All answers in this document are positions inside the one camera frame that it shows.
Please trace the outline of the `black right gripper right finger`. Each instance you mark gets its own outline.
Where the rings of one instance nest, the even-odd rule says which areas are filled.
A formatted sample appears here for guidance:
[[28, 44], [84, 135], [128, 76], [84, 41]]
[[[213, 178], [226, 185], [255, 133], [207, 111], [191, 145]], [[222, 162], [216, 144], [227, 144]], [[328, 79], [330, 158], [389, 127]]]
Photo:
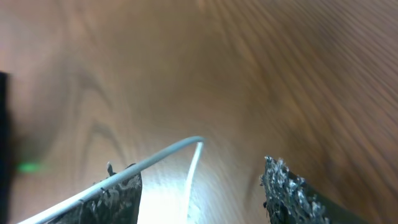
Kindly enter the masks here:
[[291, 172], [283, 159], [266, 156], [265, 160], [261, 186], [271, 224], [366, 224]]

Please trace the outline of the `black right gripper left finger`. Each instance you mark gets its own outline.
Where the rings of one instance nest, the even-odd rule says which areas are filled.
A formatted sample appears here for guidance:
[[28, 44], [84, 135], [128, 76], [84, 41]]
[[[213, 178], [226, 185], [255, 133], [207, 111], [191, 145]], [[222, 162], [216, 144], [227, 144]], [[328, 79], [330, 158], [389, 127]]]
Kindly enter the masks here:
[[137, 173], [79, 206], [50, 224], [137, 224], [142, 195], [142, 176]]

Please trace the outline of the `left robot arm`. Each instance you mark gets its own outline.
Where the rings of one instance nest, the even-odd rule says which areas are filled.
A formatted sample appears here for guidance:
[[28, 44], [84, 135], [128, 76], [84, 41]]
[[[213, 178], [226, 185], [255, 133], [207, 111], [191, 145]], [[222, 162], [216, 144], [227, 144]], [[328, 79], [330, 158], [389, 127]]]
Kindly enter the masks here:
[[13, 173], [13, 155], [10, 147], [11, 119], [8, 104], [9, 74], [1, 71], [1, 224], [6, 224], [9, 216], [9, 200]]

